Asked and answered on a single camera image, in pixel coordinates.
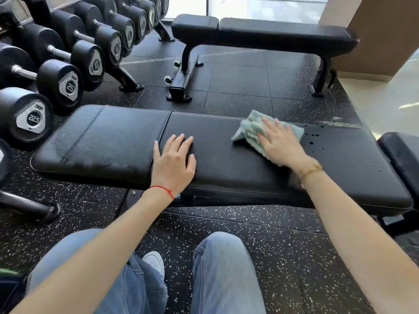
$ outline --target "red string bracelet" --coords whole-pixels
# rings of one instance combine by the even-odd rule
[[[160,186],[160,185],[153,185],[153,186],[150,186],[150,188],[151,187],[160,187],[160,188],[162,188],[163,190],[165,190],[166,192],[168,192],[169,193],[169,195],[172,197],[172,200],[174,200],[175,199],[175,197],[172,195],[172,191],[171,190],[169,190],[169,189],[167,189],[167,188],[165,188],[164,186]]]

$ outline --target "cleaning cloth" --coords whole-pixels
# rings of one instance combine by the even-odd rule
[[[250,115],[247,117],[247,119],[242,120],[240,123],[240,127],[238,128],[235,135],[231,138],[233,141],[246,139],[247,143],[249,143],[254,149],[262,154],[265,158],[271,161],[269,156],[266,154],[265,150],[261,146],[259,142],[259,138],[257,136],[258,133],[263,134],[266,138],[268,138],[267,134],[265,133],[263,126],[265,125],[262,121],[262,117],[265,117],[272,123],[275,123],[274,119],[270,116],[264,115],[263,113],[252,110]],[[301,140],[304,129],[300,128],[298,126],[295,126],[293,124],[289,124],[287,122],[281,121],[281,124],[283,126],[290,125],[292,128],[293,133],[297,137],[298,141]]]

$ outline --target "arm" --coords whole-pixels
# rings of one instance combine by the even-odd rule
[[[316,207],[330,240],[377,314],[416,313],[419,268],[384,230],[304,152],[291,128],[264,119],[259,139],[276,163],[290,167]]]
[[[196,161],[186,154],[192,137],[172,136],[160,155],[154,144],[151,185],[164,186],[178,194],[191,182]],[[130,255],[172,197],[161,188],[146,190],[127,212],[91,239],[25,297],[11,314],[90,314],[108,293]]]

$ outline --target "rubber gym floor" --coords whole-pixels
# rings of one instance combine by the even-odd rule
[[[199,46],[193,53],[200,54],[204,66],[193,76],[192,101],[167,101],[169,85],[163,79],[174,77],[173,61],[181,58],[183,48],[179,41],[159,42],[157,33],[151,33],[122,63],[145,89],[121,92],[118,83],[106,75],[96,91],[84,93],[84,103],[242,118],[256,109],[284,121],[368,130],[339,82],[325,97],[312,97],[308,84],[318,61],[308,54]],[[62,121],[57,117],[55,125]],[[58,201],[64,210],[59,220],[43,227],[19,224],[15,217],[0,214],[0,268],[26,272],[66,235],[109,225],[121,213],[118,208],[126,193],[119,188],[44,179],[29,167],[30,157],[31,153],[14,150],[13,174],[4,190],[33,200]],[[193,251],[216,231],[237,235],[248,248],[267,313],[373,313],[317,212],[288,206],[166,209],[136,250],[140,256],[156,250],[164,258],[169,288],[166,313],[189,312]],[[412,238],[397,240],[419,264]]]

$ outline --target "forearm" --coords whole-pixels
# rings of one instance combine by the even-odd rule
[[[331,242],[374,310],[416,311],[419,269],[409,256],[325,172],[303,181]]]
[[[144,192],[138,203],[56,269],[12,314],[93,313],[170,202],[165,190]]]

